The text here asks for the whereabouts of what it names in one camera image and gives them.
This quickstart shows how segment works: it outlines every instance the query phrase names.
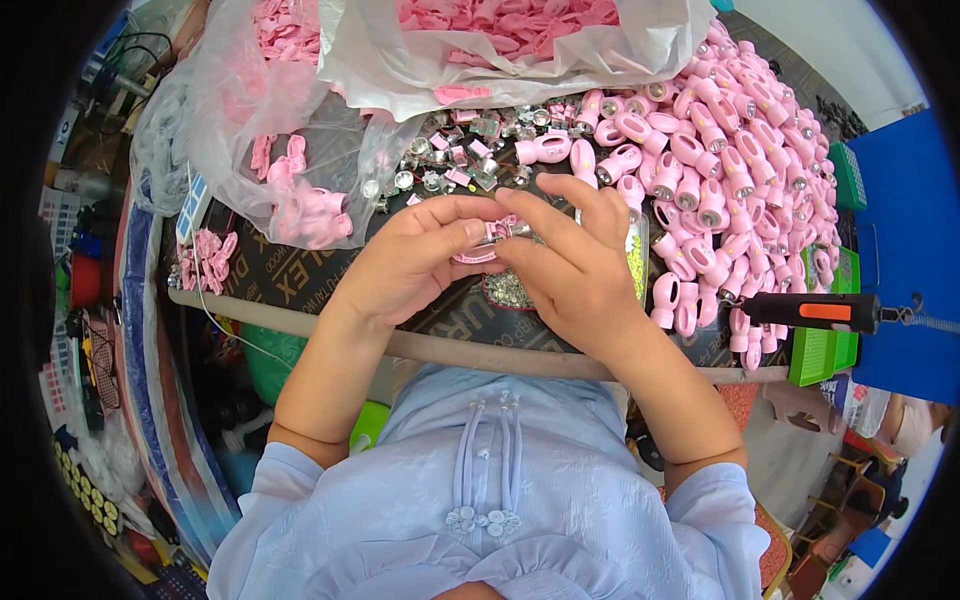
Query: green plastic bag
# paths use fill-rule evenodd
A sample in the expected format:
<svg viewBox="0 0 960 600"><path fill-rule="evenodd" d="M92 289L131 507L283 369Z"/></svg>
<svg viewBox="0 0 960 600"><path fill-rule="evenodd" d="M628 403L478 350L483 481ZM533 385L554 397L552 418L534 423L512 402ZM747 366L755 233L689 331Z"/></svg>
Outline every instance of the green plastic bag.
<svg viewBox="0 0 960 600"><path fill-rule="evenodd" d="M240 336L291 365L297 364L303 354L303 347L306 346L306 338L246 323L240 325ZM276 406L276 399L280 396L280 390L283 389L290 370L274 357L267 356L256 348L244 346L244 353L247 355L247 365L253 378L253 389L265 404Z"/></svg>

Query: floor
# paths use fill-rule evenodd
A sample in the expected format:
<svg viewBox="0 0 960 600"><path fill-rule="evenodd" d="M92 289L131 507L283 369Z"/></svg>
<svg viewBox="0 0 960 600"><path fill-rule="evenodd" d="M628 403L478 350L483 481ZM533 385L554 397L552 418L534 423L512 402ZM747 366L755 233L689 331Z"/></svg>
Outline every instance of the floor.
<svg viewBox="0 0 960 600"><path fill-rule="evenodd" d="M416 370L397 366L397 373L405 372L402 379L409 378ZM394 388L394 359L384 357L373 377L370 393L371 400L392 405ZM613 394L620 405L621 413L626 413L627 396L620 394L613 384ZM774 409L770 402L756 398L750 420L743 432L747 445L749 465L747 479L757 501L782 524L797 529L804 522L810 503L809 494L818 495L827 481L832 461L830 452L839 452L843 445L843 432L836 435L814 433L791 424L774 419ZM663 473L647 467L638 461L640 471L651 483L663 485Z"/></svg>

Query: forearm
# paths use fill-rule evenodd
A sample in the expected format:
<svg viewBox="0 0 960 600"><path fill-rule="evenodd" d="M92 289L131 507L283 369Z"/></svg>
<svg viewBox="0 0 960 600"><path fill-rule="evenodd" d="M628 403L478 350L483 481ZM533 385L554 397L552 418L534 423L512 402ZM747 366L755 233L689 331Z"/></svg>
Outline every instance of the forearm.
<svg viewBox="0 0 960 600"><path fill-rule="evenodd" d="M624 336L629 349L606 362L630 389L664 460L693 465L723 457L746 467L746 452L738 451L743 438L730 410L680 349L645 318L625 327Z"/></svg>
<svg viewBox="0 0 960 600"><path fill-rule="evenodd" d="M391 331L334 295L280 392L274 423L323 444L345 443Z"/></svg>

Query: blue panel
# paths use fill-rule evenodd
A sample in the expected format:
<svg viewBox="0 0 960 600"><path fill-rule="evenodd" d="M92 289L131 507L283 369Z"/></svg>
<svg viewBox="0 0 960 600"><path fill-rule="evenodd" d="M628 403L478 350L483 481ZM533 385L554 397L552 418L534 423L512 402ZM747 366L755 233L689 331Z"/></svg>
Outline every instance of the blue panel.
<svg viewBox="0 0 960 600"><path fill-rule="evenodd" d="M933 111L848 145L860 163L869 207L855 213L863 293L876 292L884 306L897 307L912 306L911 293L920 292L926 313L960 321L960 196ZM957 403L960 338L882 324L876 335L860 339L860 366L853 370L857 383Z"/></svg>

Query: green plastic tray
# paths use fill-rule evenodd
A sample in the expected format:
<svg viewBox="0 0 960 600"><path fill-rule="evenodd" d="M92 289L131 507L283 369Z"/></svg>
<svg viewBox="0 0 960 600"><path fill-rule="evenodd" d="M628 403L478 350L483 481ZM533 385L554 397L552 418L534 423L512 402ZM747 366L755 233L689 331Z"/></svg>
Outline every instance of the green plastic tray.
<svg viewBox="0 0 960 600"><path fill-rule="evenodd" d="M863 189L856 154L847 144L834 142L830 144L827 158L833 161L833 176L837 178L837 206L849 210L866 210L867 193Z"/></svg>
<svg viewBox="0 0 960 600"><path fill-rule="evenodd" d="M810 248L801 253L806 266L806 287L813 289L816 270L811 264ZM840 249L840 261L833 272L832 294L860 293L860 257L846 248ZM797 386L819 383L856 362L859 336L856 333L797 327L793 334L793 353L787 379Z"/></svg>

